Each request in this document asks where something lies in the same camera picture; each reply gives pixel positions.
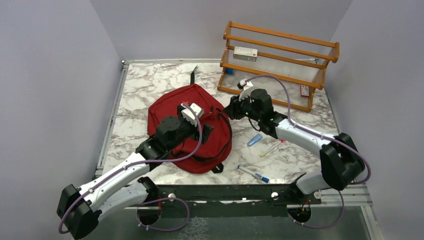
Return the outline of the red student backpack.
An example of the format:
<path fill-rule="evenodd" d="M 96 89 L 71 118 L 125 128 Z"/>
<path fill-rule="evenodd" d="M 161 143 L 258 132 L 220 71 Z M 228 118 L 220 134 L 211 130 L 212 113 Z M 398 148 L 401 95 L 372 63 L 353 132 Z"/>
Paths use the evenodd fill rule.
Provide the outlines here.
<path fill-rule="evenodd" d="M 206 125 L 204 142 L 194 156 L 174 164 L 180 169 L 193 174 L 204 174 L 208 171 L 220 173 L 222 162 L 232 149 L 232 128 L 229 118 L 223 114 L 224 107 L 204 88 L 195 83 L 195 75 L 190 76 L 190 84 L 166 93 L 156 100 L 148 109 L 147 134 L 153 136 L 156 127 L 167 116 L 178 117 L 183 107 L 181 103 L 199 105 L 204 113 L 200 117 L 201 124 Z M 186 156 L 195 148 L 197 140 L 192 138 L 177 146 L 170 153 L 171 159 Z"/>

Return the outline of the white blue marker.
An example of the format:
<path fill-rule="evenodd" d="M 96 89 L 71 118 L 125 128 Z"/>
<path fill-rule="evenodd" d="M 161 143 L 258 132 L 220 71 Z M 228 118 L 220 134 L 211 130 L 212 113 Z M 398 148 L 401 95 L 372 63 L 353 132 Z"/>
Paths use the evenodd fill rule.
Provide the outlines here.
<path fill-rule="evenodd" d="M 248 169 L 248 168 L 246 168 L 246 167 L 244 167 L 240 164 L 237 166 L 237 169 L 251 175 L 252 177 L 254 177 L 256 179 L 261 180 L 264 183 L 269 183 L 269 181 L 270 181 L 267 177 L 264 177 L 259 173 L 253 172 L 252 170 L 250 170 L 250 169 Z"/>

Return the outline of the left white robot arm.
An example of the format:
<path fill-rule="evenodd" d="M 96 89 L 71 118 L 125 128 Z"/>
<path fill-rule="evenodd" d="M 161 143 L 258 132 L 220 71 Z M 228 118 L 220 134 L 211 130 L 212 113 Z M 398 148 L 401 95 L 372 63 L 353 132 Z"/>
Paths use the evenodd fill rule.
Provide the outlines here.
<path fill-rule="evenodd" d="M 158 129 L 175 132 L 170 140 L 156 132 L 143 141 L 135 152 L 106 174 L 79 187 L 62 189 L 56 214 L 60 218 L 58 232 L 71 234 L 75 240 L 90 234 L 107 215 L 137 203 L 152 205 L 157 191 L 142 183 L 131 183 L 162 163 L 180 163 L 194 156 L 204 142 L 206 125 L 201 114 L 184 109 L 178 117 L 163 118 Z M 197 136 L 197 144 L 187 155 L 171 159 L 172 150 L 188 138 Z"/>

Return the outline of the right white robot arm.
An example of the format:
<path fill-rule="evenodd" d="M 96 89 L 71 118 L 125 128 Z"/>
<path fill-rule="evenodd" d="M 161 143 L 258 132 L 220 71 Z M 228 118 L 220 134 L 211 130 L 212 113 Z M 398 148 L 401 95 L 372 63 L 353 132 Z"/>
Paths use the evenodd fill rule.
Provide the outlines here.
<path fill-rule="evenodd" d="M 254 120 L 260 132 L 293 143 L 320 158 L 319 171 L 306 173 L 291 183 L 288 196 L 296 204 L 319 190 L 342 191 L 368 168 L 348 134 L 321 133 L 294 122 L 288 114 L 274 110 L 271 96 L 264 89 L 255 89 L 244 98 L 231 97 L 223 111 L 232 120 Z"/>

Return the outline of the blue glue stick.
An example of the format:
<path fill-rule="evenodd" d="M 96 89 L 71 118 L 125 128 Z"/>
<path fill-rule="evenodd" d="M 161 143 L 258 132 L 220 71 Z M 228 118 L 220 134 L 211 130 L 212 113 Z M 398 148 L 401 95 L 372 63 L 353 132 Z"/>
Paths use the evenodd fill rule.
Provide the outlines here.
<path fill-rule="evenodd" d="M 256 134 L 254 137 L 252 137 L 248 142 L 247 142 L 247 146 L 251 147 L 254 144 L 258 143 L 261 139 L 263 138 L 263 135 L 258 133 Z"/>

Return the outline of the small blue block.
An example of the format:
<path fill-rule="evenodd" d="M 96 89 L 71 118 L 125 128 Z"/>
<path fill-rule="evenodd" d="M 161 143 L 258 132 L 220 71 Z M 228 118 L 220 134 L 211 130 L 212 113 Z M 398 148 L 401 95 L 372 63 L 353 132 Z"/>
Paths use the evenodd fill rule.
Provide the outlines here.
<path fill-rule="evenodd" d="M 225 68 L 224 72 L 228 75 L 233 75 L 234 74 L 234 70 L 232 68 Z"/>

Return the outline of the yellow green pen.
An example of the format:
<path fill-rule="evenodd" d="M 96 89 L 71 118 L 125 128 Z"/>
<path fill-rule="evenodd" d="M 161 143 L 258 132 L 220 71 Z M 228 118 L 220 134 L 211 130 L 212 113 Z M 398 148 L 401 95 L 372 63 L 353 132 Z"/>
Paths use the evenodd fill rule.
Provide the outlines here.
<path fill-rule="evenodd" d="M 272 146 L 270 146 L 268 149 L 266 149 L 263 153 L 260 154 L 260 157 L 264 157 L 267 154 L 269 154 L 270 152 L 272 152 L 275 148 L 279 147 L 281 145 L 281 141 L 277 141 L 275 142 Z"/>

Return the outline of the small red white box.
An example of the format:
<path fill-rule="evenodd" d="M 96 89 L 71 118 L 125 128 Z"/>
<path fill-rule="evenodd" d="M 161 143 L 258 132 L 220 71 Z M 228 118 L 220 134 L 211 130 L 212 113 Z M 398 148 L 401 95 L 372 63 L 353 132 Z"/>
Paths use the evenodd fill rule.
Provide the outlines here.
<path fill-rule="evenodd" d="M 307 85 L 301 85 L 300 86 L 300 95 L 303 98 L 308 98 L 309 95 L 310 95 L 309 86 L 307 86 Z"/>

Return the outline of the orange wooden shelf rack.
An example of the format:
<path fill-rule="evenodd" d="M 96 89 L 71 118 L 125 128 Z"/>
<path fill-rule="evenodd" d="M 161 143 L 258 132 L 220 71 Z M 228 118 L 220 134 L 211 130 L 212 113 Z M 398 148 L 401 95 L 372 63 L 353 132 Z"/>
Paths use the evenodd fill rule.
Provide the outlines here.
<path fill-rule="evenodd" d="M 222 74 L 217 89 L 238 95 L 230 86 L 237 78 L 273 75 L 290 89 L 291 105 L 296 110 L 310 112 L 314 95 L 325 86 L 329 63 L 340 56 L 340 43 L 285 33 L 229 21 L 223 33 L 225 49 L 220 60 Z M 234 47 L 257 49 L 255 62 L 233 58 Z M 225 68 L 234 70 L 226 74 Z M 301 97 L 300 86 L 309 86 L 309 97 Z"/>

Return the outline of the white box on shelf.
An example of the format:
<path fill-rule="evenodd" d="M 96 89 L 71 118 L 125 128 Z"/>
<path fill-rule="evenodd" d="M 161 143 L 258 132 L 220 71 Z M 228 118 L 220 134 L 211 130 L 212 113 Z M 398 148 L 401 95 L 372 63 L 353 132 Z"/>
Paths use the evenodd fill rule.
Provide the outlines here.
<path fill-rule="evenodd" d="M 242 46 L 235 46 L 233 49 L 233 58 L 237 60 L 256 62 L 258 50 Z"/>

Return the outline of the black metal base rail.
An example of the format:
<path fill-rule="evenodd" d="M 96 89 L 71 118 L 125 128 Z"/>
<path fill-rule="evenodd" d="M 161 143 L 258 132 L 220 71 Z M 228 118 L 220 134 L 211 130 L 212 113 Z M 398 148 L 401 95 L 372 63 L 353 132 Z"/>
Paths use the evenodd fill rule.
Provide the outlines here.
<path fill-rule="evenodd" d="M 93 218 L 102 221 L 125 208 L 141 218 L 293 217 L 306 222 L 313 207 L 370 206 L 365 185 L 296 193 L 293 184 L 156 185 L 148 177 L 125 186 L 105 200 L 89 200 Z"/>

